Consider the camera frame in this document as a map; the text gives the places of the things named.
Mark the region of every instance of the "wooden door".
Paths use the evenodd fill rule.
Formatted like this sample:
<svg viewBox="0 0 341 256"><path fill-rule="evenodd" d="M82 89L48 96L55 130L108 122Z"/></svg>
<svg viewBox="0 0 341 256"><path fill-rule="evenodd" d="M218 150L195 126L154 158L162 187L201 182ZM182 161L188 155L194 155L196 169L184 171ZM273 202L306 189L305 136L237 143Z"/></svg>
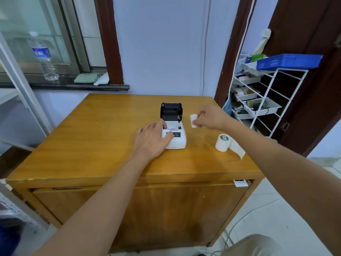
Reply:
<svg viewBox="0 0 341 256"><path fill-rule="evenodd" d="M96 189L44 188L34 191L34 195L65 223ZM207 245L247 189L237 188L233 181L136 187L112 251Z"/></svg>
<svg viewBox="0 0 341 256"><path fill-rule="evenodd" d="M323 55L319 68L309 71L273 135L303 156L341 117L341 52L335 46L341 33L340 7L341 0L278 0L269 25L271 38L264 49L268 56ZM289 81L283 86L291 85ZM290 125L283 131L280 127L286 122Z"/></svg>

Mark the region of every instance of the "hand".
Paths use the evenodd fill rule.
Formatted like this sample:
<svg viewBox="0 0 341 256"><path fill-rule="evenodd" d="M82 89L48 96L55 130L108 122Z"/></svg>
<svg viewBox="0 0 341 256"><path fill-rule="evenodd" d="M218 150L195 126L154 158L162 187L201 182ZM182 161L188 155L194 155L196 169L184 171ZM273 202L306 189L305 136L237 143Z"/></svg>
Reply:
<svg viewBox="0 0 341 256"><path fill-rule="evenodd" d="M198 119L193 120L193 124L201 128L205 126L209 129L226 131L226 127L235 124L236 120L230 117L219 106L209 104L198 110Z"/></svg>
<svg viewBox="0 0 341 256"><path fill-rule="evenodd" d="M134 153L145 156L148 161L158 157L174 137L173 132L169 131L161 138L162 127L167 128L167 124L160 118L157 123L147 124L138 129Z"/></svg>

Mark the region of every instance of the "plastic water bottle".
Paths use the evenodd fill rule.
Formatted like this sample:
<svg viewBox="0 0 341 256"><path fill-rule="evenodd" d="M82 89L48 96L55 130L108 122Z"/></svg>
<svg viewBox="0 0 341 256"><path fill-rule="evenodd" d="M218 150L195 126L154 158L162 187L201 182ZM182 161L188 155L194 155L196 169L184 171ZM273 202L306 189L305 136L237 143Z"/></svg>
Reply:
<svg viewBox="0 0 341 256"><path fill-rule="evenodd" d="M43 71L45 79L48 81L58 80L59 75L55 65L51 63L51 53L49 49L44 46L43 41L39 38L37 32L31 31L30 35L32 36L32 50L40 62L40 67Z"/></svg>

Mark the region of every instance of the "floor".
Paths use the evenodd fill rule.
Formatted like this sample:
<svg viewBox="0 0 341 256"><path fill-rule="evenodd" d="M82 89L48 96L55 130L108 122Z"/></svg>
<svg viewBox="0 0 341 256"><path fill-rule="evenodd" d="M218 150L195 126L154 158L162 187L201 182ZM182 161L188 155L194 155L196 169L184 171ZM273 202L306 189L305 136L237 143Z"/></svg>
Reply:
<svg viewBox="0 0 341 256"><path fill-rule="evenodd" d="M341 159L333 167L325 167L341 179ZM244 237L260 233L275 239L286 250L288 255L299 256L331 256L330 252L318 239L309 225L296 211L277 193L267 179L262 180L257 189L243 205L241 210L228 225L228 232L233 243ZM48 231L34 232L30 227L23 231L22 239L13 256L30 256L56 229L52 226ZM205 253L210 256L215 251L223 250L225 241L220 237L212 247L187 247L167 250L140 252L139 256L194 256ZM118 253L110 256L135 256L136 253Z"/></svg>

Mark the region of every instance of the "blue plastic basket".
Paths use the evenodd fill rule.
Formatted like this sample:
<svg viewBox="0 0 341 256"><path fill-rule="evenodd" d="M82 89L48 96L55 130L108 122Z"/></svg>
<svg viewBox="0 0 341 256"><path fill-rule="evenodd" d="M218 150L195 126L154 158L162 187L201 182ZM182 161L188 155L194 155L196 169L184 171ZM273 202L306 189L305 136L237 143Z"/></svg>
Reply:
<svg viewBox="0 0 341 256"><path fill-rule="evenodd" d="M260 59L257 70L274 71L277 68L312 69L318 67L323 55L282 54Z"/></svg>
<svg viewBox="0 0 341 256"><path fill-rule="evenodd" d="M20 241L20 236L17 233L0 227L0 255L1 256L11 256L15 248L18 246L19 241Z"/></svg>

